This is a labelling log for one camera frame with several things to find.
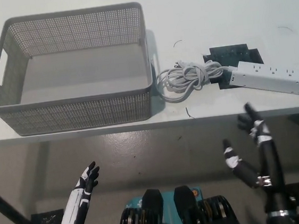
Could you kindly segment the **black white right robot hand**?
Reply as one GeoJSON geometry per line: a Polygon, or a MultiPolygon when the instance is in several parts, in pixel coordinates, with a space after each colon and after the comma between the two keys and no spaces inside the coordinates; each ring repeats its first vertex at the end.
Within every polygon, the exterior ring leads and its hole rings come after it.
{"type": "Polygon", "coordinates": [[[240,130],[246,131],[256,145],[260,171],[244,161],[234,151],[228,139],[223,139],[222,146],[226,165],[237,178],[249,187],[283,187],[285,185],[283,169],[268,125],[250,103],[244,104],[244,110],[246,115],[237,117],[237,125],[240,130]]]}

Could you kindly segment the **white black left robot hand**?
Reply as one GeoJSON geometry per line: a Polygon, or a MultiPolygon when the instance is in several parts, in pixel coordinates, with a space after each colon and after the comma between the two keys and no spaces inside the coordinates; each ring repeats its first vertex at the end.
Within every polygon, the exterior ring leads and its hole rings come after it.
{"type": "Polygon", "coordinates": [[[98,185],[99,166],[93,161],[71,191],[61,224],[84,224],[94,187],[98,185]]]}

